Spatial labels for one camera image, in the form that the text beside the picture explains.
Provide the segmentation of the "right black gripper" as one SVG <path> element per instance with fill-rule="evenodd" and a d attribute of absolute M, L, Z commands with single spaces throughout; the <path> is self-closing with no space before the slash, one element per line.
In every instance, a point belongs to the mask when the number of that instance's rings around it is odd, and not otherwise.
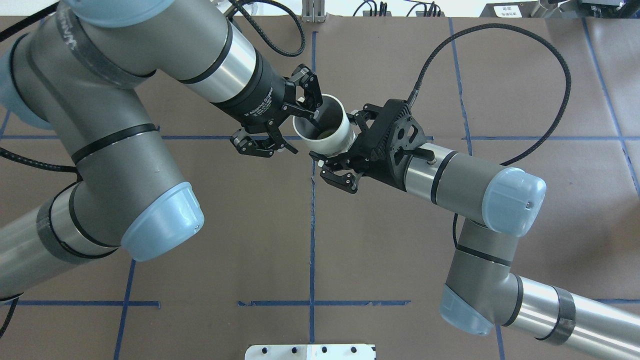
<path fill-rule="evenodd" d="M 361 131 L 351 151 L 328 156 L 310 151 L 320 177 L 329 185 L 356 194 L 364 175 L 396 189 L 406 189 L 407 167 L 416 148 L 430 137 L 413 117 L 407 101 L 389 99 L 383 106 L 365 104 L 347 114 L 347 128 Z"/>

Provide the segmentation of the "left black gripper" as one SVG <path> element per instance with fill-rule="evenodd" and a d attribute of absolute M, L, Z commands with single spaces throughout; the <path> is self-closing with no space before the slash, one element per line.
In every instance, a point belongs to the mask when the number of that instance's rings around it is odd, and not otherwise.
<path fill-rule="evenodd" d="M 258 63 L 240 93 L 213 105 L 242 125 L 230 137 L 240 155 L 270 158 L 284 150 L 297 154 L 281 132 L 290 115 L 321 129 L 316 112 L 323 105 L 322 91 L 317 75 L 306 64 L 285 78 L 270 63 Z"/>

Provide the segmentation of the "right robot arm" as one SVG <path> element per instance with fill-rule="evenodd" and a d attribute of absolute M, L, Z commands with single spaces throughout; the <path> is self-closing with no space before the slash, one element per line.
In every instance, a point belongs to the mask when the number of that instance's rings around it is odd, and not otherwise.
<path fill-rule="evenodd" d="M 638 316 L 512 273 L 546 196 L 541 178 L 435 145 L 406 100 L 347 113 L 324 95 L 294 130 L 327 184 L 354 194 L 369 177 L 464 217 L 439 305 L 451 326 L 478 336 L 512 327 L 601 359 L 639 358 Z"/>

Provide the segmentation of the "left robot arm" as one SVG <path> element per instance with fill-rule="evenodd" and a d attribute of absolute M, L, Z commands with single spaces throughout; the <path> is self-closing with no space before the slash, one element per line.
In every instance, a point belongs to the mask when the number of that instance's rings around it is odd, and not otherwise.
<path fill-rule="evenodd" d="M 205 223 L 135 89 L 157 71 L 241 124 L 254 157 L 297 149 L 290 116 L 316 124 L 319 82 L 301 64 L 275 70 L 208 0 L 63 0 L 1 58 L 1 103 L 54 130 L 78 181 L 1 229 L 1 300 L 124 248 L 147 261 Z"/>

